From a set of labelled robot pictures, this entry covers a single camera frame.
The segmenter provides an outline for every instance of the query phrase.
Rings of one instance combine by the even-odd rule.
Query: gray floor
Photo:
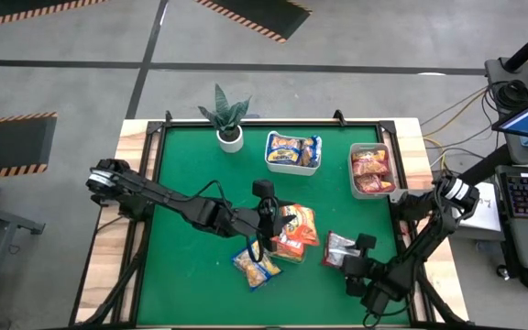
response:
[[[0,26],[1,60],[141,61],[159,0],[110,0]],[[171,0],[154,61],[481,68],[528,39],[528,1],[302,0],[313,15],[279,45],[191,0]],[[84,187],[88,168],[116,147],[137,70],[0,67],[0,116],[58,111],[49,170],[0,180],[0,206],[46,222],[43,236],[20,234],[21,251],[0,276],[0,325],[63,326],[98,209]],[[199,117],[213,85],[231,99],[253,95],[265,117],[414,116],[425,120],[486,83],[476,76],[151,71],[137,118]],[[424,127],[430,132],[449,118]],[[434,138],[452,143],[487,121],[475,104]],[[485,155],[495,136],[461,147]],[[430,159],[437,157],[430,151]],[[455,171],[475,163],[448,157]],[[473,242],[452,243],[470,319],[528,328],[528,291],[499,280]]]

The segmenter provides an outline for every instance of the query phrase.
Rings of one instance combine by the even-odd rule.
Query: clear plastic container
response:
[[[367,192],[361,192],[358,190],[358,187],[356,187],[356,184],[354,183],[354,172],[352,169],[352,154],[354,152],[364,151],[364,150],[384,150],[386,151],[386,154],[389,155],[388,157],[388,163],[389,163],[389,169],[390,174],[383,176],[385,181],[390,182],[394,184],[395,189],[392,192],[375,192],[375,193],[367,193]],[[354,143],[349,148],[349,154],[347,155],[347,167],[349,168],[349,185],[352,190],[352,195],[354,198],[357,199],[377,199],[377,198],[383,198],[388,197],[391,194],[398,194],[397,191],[399,189],[399,185],[397,183],[396,178],[394,177],[394,166],[392,166],[392,158],[391,153],[389,151],[389,147],[385,145],[384,143]]]
[[[287,136],[284,136],[282,134],[279,134],[279,132],[277,132],[277,131],[270,131],[268,133],[268,136],[266,137],[266,143],[264,145],[264,161],[266,161],[266,166],[268,166],[268,169],[270,171],[274,171],[274,172],[278,172],[278,173],[285,173],[285,174],[296,174],[296,175],[311,176],[311,175],[315,174],[315,172],[317,171],[317,169],[319,169],[319,167],[321,167],[321,158],[323,157],[323,152],[319,156],[319,163],[317,164],[316,167],[313,167],[313,168],[305,167],[305,166],[299,166],[299,165],[275,164],[275,163],[269,162],[267,160],[266,156],[267,156],[267,151],[268,151],[268,141],[270,141],[270,136],[272,134],[276,134],[276,135],[281,136],[283,138],[298,138],[298,139],[307,138],[307,137],[287,137]]]

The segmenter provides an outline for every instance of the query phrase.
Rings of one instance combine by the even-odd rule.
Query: white plant pot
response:
[[[219,137],[219,131],[215,131],[215,134],[217,135],[217,140],[219,141],[219,147],[225,152],[234,153],[238,152],[242,147],[244,147],[244,132],[242,131],[242,127],[238,126],[239,128],[239,137],[235,141],[227,142],[223,140],[221,137]]]

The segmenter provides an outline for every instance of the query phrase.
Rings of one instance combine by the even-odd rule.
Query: wooden table frame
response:
[[[432,175],[429,161],[424,148],[423,137],[419,122],[416,118],[356,118],[348,119],[346,123],[360,126],[368,123],[381,124],[384,143],[390,146],[391,153],[397,162],[395,170],[400,180],[400,186],[413,191],[428,191],[431,189]],[[244,126],[326,126],[340,124],[339,119],[246,119]],[[156,181],[162,159],[163,141],[166,137],[168,126],[173,127],[200,127],[208,123],[202,119],[189,120],[126,120],[122,126],[119,143],[115,153],[116,159],[126,160],[132,170],[139,171],[148,179]],[[117,218],[117,205],[102,208],[98,218],[97,227],[107,224]],[[127,220],[117,221],[103,232],[95,234],[92,239],[91,249],[82,281],[77,293],[75,305],[71,315],[71,325],[82,322],[91,316],[112,290],[120,273],[131,261],[133,255],[140,247],[149,241],[150,225],[132,223]],[[397,251],[402,252],[404,246],[410,244],[416,232],[409,232],[406,225],[394,225],[397,237]],[[123,296],[120,295],[114,310],[104,319],[105,323],[130,323],[136,325],[138,315],[138,302],[143,278],[144,262],[141,268],[127,284]],[[467,319],[468,314],[459,286],[456,268],[451,255],[451,249],[445,240],[436,252],[424,264],[424,271],[429,281],[442,296],[444,301],[460,317]],[[412,306],[409,311],[413,321],[441,321],[441,317],[434,312],[431,304],[417,286]]]

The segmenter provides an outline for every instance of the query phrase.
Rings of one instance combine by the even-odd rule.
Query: snack bag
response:
[[[259,244],[258,241],[252,243],[252,251],[254,255],[257,256],[259,253]],[[282,272],[280,268],[272,263],[270,257],[266,254],[262,257],[262,260],[258,263],[252,261],[249,257],[248,248],[245,247],[237,254],[232,257],[234,265],[244,272],[247,277],[247,283],[251,291],[256,290],[260,286],[264,285],[275,275],[278,275]]]
[[[352,171],[354,176],[391,173],[387,152],[385,150],[364,150],[352,153]]]
[[[329,267],[340,268],[346,255],[359,256],[359,250],[347,248],[355,244],[355,241],[330,231],[325,242],[324,258],[321,263]]]
[[[271,134],[266,160],[276,164],[298,165],[301,157],[301,140]]]
[[[354,183],[359,191],[363,193],[391,193],[396,186],[388,181],[383,181],[375,174],[362,175],[354,178]]]
[[[290,240],[284,230],[280,235],[273,237],[272,242],[276,247],[276,251],[270,252],[271,257],[285,259],[292,262],[303,262],[304,260],[304,244],[301,242]]]
[[[294,204],[282,207],[280,213],[283,216],[296,215],[294,219],[284,226],[288,239],[313,246],[319,245],[319,237],[317,236],[314,221],[315,213],[312,209]]]
[[[301,166],[317,167],[321,159],[321,138],[312,136],[302,142]]]

